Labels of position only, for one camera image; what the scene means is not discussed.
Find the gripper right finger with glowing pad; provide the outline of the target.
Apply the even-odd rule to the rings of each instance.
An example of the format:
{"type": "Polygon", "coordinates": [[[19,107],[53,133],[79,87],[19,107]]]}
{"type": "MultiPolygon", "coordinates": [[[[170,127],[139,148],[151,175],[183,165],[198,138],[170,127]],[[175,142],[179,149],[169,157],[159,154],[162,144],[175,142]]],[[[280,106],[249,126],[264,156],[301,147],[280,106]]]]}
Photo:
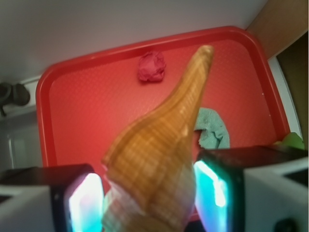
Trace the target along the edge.
{"type": "Polygon", "coordinates": [[[284,145],[203,149],[196,209],[208,232],[306,232],[309,156],[284,145]]]}

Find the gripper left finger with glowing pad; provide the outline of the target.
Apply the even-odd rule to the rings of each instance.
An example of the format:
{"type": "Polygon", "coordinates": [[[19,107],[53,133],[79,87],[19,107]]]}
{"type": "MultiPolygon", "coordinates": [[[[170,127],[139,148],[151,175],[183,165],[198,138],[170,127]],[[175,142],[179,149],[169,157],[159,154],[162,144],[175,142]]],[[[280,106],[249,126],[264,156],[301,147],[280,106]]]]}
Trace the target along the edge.
{"type": "Polygon", "coordinates": [[[89,164],[0,174],[2,232],[101,232],[102,180],[89,164]]]}

